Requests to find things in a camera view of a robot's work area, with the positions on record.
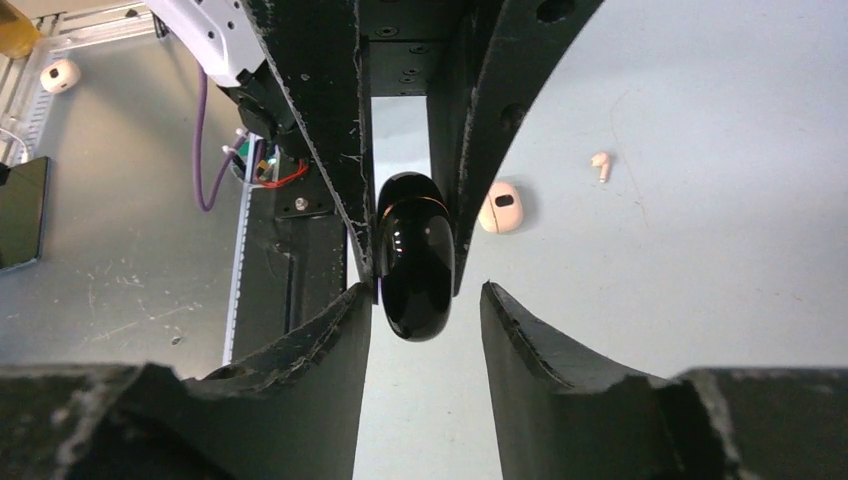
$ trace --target cable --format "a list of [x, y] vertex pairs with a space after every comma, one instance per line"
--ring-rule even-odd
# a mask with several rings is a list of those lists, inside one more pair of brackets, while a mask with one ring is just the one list
[[11, 137], [12, 140], [15, 140], [16, 142], [21, 144], [21, 148], [24, 149], [23, 153], [21, 154], [21, 163], [28, 162], [30, 157], [32, 156], [30, 154], [30, 151], [29, 151], [29, 145], [27, 145], [26, 142], [21, 137], [19, 137], [19, 136], [15, 135], [14, 133], [6, 130], [5, 128], [0, 127], [0, 132], [5, 133], [9, 137]]
[[291, 183], [294, 180], [306, 175], [306, 172], [309, 171], [309, 162], [305, 162], [303, 159], [300, 159], [297, 162], [297, 170], [291, 175], [288, 175], [274, 182], [265, 182], [259, 180], [258, 178], [256, 179], [256, 181], [265, 188], [280, 188], [288, 183]]
[[[233, 147], [229, 145], [224, 145], [221, 147], [224, 150], [224, 153], [229, 153], [233, 151]], [[265, 160], [264, 157], [264, 149], [265, 149], [265, 141], [262, 139], [256, 140], [254, 142], [254, 150], [253, 150], [253, 165], [256, 165], [256, 170], [260, 165], [262, 160]], [[230, 173], [233, 174], [236, 180], [238, 180], [243, 185], [248, 185], [251, 188], [264, 188], [262, 185], [254, 183], [250, 181], [250, 174], [246, 173], [247, 165], [242, 160], [241, 156], [238, 152], [233, 156], [233, 162], [230, 164]]]
[[203, 212], [209, 212], [212, 210], [212, 207], [215, 206], [215, 199], [218, 197], [218, 188], [221, 186], [221, 181], [223, 181], [224, 175], [227, 173], [230, 162], [233, 161], [236, 151], [244, 145], [244, 142], [247, 139], [247, 134], [242, 133], [239, 135], [233, 144], [232, 150], [230, 150], [224, 157], [224, 163], [221, 165], [221, 169], [218, 170], [218, 176], [215, 178], [215, 183], [212, 184], [212, 192], [210, 193], [209, 203], [206, 203], [203, 196], [203, 178], [201, 175], [202, 162], [200, 157], [201, 146], [203, 144], [203, 122], [206, 119], [206, 97], [209, 93], [209, 78], [199, 63], [197, 64], [197, 80], [200, 87], [200, 93], [198, 94], [197, 120], [194, 124], [194, 138], [191, 146], [191, 159], [194, 177], [194, 199], [200, 210]]

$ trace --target red wire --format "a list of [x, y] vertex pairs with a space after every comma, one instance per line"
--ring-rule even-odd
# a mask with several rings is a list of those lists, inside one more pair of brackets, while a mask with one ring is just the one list
[[256, 177], [256, 182], [265, 188], [280, 188], [288, 183], [291, 183], [294, 180], [297, 180], [298, 178], [304, 176], [306, 172], [309, 171], [309, 162], [305, 162], [303, 159], [299, 159], [297, 162], [297, 170], [295, 170], [294, 173], [287, 177], [283, 177], [274, 182], [266, 182]]

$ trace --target black smartphone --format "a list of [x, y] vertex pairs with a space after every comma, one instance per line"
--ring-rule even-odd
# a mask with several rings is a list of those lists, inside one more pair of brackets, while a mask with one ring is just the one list
[[47, 157], [0, 167], [0, 272], [41, 257]]

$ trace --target black metal plate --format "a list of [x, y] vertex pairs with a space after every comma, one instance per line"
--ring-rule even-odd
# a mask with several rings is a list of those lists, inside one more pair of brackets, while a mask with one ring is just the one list
[[[284, 171], [288, 172], [294, 168], [296, 166], [293, 165]], [[309, 171], [304, 176], [271, 191], [274, 194], [274, 204], [277, 206], [274, 215], [278, 220], [330, 214], [336, 209], [333, 196], [330, 195], [324, 177], [321, 176], [321, 171], [313, 160], [310, 160]], [[306, 200], [306, 208], [303, 210], [297, 209], [296, 204], [299, 198]]]
[[371, 44], [371, 95], [426, 95], [447, 42], [374, 42]]
[[503, 478], [648, 480], [677, 470], [652, 379], [483, 285], [481, 333]]
[[336, 215], [277, 219], [280, 209], [274, 205], [273, 190], [251, 193], [233, 359], [300, 327], [347, 285], [347, 231], [342, 219]]
[[360, 0], [361, 30], [372, 41], [449, 39], [465, 3], [459, 0]]

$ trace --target bolt hole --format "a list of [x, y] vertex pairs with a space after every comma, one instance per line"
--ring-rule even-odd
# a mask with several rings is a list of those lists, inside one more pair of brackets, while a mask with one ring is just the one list
[[556, 23], [571, 15], [574, 8], [574, 0], [545, 0], [536, 9], [536, 19], [542, 23]]
[[397, 34], [398, 29], [391, 25], [386, 25], [385, 27], [380, 27], [377, 29], [377, 35], [380, 37], [394, 37]]
[[527, 108], [524, 105], [513, 103], [507, 105], [501, 111], [501, 128], [505, 132], [514, 132], [521, 126], [524, 121], [524, 116], [527, 115]]

